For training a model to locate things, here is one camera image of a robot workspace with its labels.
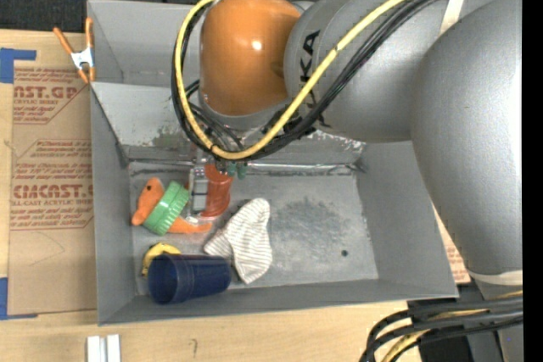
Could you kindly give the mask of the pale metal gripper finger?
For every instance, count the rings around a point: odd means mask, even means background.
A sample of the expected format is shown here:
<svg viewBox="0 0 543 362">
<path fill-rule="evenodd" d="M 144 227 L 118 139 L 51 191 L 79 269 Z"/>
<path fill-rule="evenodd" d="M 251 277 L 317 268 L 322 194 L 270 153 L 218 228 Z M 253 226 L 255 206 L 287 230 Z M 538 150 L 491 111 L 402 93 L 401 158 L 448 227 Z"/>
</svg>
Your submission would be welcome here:
<svg viewBox="0 0 543 362">
<path fill-rule="evenodd" d="M 200 213 L 206 209 L 209 181 L 204 166 L 195 166 L 190 171 L 191 211 Z"/>
</svg>

